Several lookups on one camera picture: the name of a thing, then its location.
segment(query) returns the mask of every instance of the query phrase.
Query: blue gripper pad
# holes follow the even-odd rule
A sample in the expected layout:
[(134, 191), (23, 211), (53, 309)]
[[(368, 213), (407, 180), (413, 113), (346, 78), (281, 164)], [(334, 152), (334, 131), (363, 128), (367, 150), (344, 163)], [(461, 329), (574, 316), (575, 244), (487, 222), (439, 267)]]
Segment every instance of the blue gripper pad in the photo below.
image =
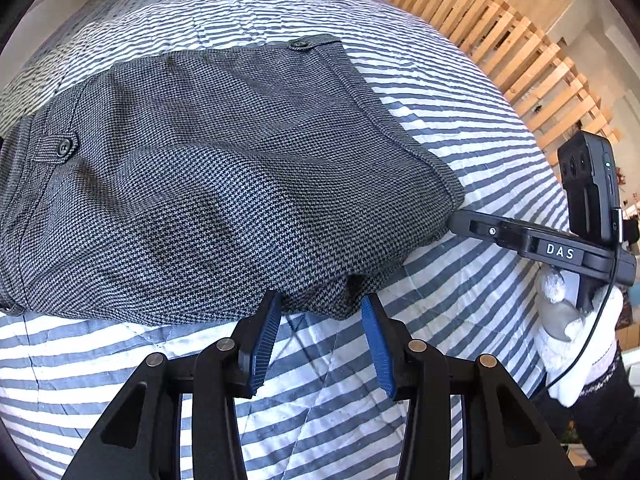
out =
[(271, 305), (264, 319), (258, 340), (255, 343), (254, 351), (251, 352), (251, 375), (249, 376), (249, 387), (254, 395), (258, 388), (264, 384), (267, 375), (267, 368), (271, 359), (271, 351), (276, 342), (278, 328), (280, 327), (280, 294), (276, 294), (271, 300)]
[(362, 325), (380, 387), (386, 391), (389, 399), (393, 399), (396, 396), (396, 380), (391, 355), (382, 334), (380, 322), (367, 296), (362, 298)]

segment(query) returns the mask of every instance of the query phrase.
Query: folded garment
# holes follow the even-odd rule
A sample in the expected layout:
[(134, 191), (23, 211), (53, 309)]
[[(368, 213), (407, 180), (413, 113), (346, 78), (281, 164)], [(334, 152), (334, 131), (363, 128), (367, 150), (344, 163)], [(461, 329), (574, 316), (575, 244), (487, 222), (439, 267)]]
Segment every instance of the folded garment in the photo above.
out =
[(0, 308), (155, 325), (274, 289), (344, 319), (462, 199), (329, 34), (143, 57), (6, 136)]

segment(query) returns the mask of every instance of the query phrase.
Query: black camera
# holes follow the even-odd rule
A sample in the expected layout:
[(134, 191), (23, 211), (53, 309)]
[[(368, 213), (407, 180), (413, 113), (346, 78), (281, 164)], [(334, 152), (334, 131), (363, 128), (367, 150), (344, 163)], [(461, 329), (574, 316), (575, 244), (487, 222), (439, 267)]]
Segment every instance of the black camera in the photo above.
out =
[(620, 285), (633, 285), (636, 258), (620, 251), (616, 275), (611, 275), (616, 247), (622, 243), (622, 209), (609, 141), (579, 132), (558, 149), (558, 161), (571, 233), (467, 209), (453, 213), (449, 229), (579, 274), (576, 307), (588, 312), (596, 288), (612, 279)]

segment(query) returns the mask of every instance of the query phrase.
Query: blue and white striped fabric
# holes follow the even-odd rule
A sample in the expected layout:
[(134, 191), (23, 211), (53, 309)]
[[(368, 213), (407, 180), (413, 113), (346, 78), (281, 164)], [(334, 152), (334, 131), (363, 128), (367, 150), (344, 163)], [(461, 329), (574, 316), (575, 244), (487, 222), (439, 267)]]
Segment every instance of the blue and white striped fabric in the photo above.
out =
[[(91, 0), (0, 96), (0, 132), (114, 62), (328, 32), (417, 142), (453, 170), (465, 206), (567, 228), (561, 187), (532, 135), (490, 81), (430, 26), (381, 0)], [(417, 248), (380, 298), (416, 337), (449, 355), (492, 352), (530, 392), (542, 365), (531, 338), (537, 267), (449, 234)], [(29, 314), (0, 318), (0, 415), (44, 479), (57, 479), (132, 370), (150, 352), (200, 351), (234, 323), (145, 327)], [(360, 323), (285, 316), (264, 386), (239, 401), (249, 478), (394, 478), (405, 404), (385, 399)], [(182, 477), (192, 478), (191, 403)], [(452, 478), (462, 471), (452, 399)]]

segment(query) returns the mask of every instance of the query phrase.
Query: gloved hand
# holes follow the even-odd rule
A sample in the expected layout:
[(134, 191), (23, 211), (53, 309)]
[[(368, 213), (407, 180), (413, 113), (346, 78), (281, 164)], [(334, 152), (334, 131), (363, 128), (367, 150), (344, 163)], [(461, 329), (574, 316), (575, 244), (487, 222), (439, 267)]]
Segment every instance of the gloved hand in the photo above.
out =
[[(542, 265), (536, 278), (535, 305), (539, 318), (534, 329), (534, 340), (545, 364), (546, 384), (555, 380), (574, 362), (593, 327), (607, 291), (606, 286), (596, 291), (593, 311), (584, 316), (575, 309), (578, 283), (575, 274), (548, 265)], [(549, 395), (563, 406), (573, 406), (584, 385), (601, 377), (612, 363), (616, 351), (615, 327), (622, 304), (622, 292), (614, 286), (582, 357), (564, 378), (549, 389)]]

